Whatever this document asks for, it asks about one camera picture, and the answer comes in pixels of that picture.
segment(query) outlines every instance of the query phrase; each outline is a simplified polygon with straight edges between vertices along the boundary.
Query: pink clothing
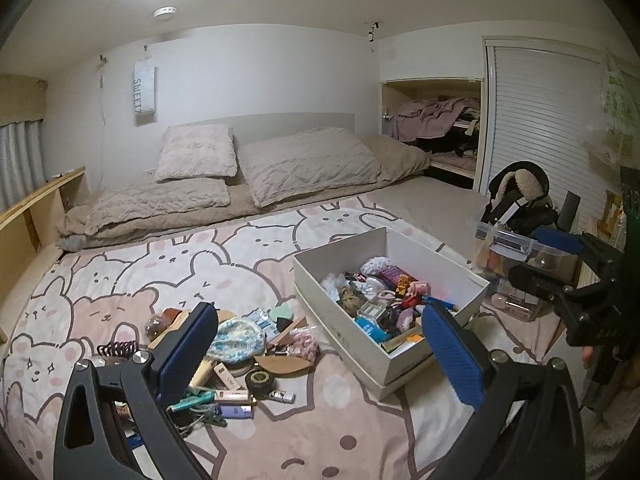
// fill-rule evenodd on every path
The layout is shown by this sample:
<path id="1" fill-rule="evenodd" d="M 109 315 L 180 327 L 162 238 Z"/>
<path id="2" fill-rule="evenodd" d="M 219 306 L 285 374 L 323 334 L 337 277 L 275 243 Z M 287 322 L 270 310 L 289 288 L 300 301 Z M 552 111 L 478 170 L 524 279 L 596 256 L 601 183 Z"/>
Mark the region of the pink clothing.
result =
<path id="1" fill-rule="evenodd" d="M 445 101 L 421 99 L 403 105 L 398 114 L 399 140 L 413 142 L 443 137 L 465 108 L 480 108 L 477 99 L 451 98 Z"/>

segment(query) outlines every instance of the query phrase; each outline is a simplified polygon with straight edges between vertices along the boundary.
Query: wooden bed frame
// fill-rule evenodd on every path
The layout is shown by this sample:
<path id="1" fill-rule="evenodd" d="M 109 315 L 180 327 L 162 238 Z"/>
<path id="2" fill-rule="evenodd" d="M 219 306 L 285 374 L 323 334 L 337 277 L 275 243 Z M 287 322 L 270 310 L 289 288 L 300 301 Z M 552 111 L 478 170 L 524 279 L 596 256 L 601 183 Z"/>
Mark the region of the wooden bed frame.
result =
<path id="1" fill-rule="evenodd" d="M 0 344 L 33 288 L 62 255 L 56 223 L 84 186 L 84 167 L 51 180 L 0 215 Z"/>

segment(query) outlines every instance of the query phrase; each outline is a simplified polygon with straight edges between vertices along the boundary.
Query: white box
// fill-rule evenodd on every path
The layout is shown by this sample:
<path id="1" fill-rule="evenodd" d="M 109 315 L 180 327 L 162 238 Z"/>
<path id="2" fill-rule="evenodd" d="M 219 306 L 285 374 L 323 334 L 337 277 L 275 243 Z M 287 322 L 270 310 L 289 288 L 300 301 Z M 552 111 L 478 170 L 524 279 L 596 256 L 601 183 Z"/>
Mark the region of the white box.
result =
<path id="1" fill-rule="evenodd" d="M 366 385 L 372 381 L 372 387 L 378 386 L 386 395 L 415 375 L 420 364 L 426 366 L 425 360 L 432 353 L 427 341 L 404 343 L 387 354 L 320 286 L 330 272 L 357 271 L 374 256 L 386 256 L 417 280 L 429 282 L 434 297 L 460 308 L 455 315 L 460 325 L 478 312 L 488 282 L 390 228 L 374 229 L 294 256 L 298 298 L 325 327 L 351 371 Z"/>

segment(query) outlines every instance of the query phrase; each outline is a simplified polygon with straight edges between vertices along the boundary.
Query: smoke detector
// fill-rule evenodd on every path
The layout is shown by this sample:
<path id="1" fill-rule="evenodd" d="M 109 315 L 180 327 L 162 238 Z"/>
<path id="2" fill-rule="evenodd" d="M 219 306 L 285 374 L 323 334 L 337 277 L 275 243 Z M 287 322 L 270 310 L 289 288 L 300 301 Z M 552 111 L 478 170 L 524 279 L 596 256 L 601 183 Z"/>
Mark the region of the smoke detector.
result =
<path id="1" fill-rule="evenodd" d="M 178 12 L 178 9 L 175 7 L 161 7 L 154 12 L 154 21 L 166 22 L 174 17 L 176 12 Z"/>

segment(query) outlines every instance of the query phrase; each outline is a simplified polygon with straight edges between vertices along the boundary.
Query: sliding closet door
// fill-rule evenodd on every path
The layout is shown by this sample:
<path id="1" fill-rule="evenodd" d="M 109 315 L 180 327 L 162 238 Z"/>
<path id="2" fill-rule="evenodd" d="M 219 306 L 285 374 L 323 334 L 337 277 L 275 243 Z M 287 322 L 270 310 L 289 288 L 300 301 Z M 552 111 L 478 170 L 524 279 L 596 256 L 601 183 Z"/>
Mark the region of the sliding closet door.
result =
<path id="1" fill-rule="evenodd" d="M 481 191 L 503 168 L 531 160 L 548 174 L 558 209 L 567 191 L 585 215 L 600 217 L 611 172 L 590 163 L 578 133 L 598 91 L 598 58 L 487 41 L 489 107 Z"/>

